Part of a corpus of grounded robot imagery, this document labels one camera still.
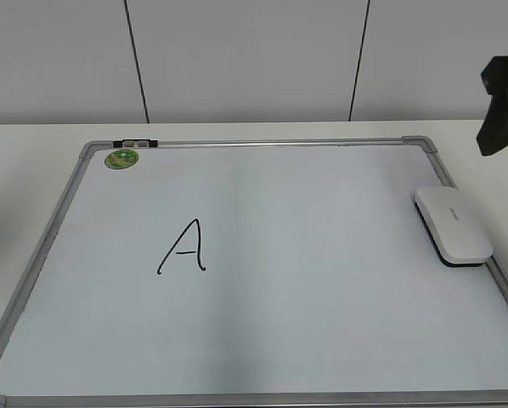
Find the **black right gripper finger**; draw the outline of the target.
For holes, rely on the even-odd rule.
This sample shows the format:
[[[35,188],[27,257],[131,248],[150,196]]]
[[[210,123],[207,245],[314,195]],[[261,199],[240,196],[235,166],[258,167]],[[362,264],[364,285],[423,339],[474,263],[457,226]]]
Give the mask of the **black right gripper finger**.
[[[476,141],[482,156],[492,156],[508,146],[508,55],[494,56],[481,79],[491,100]]]

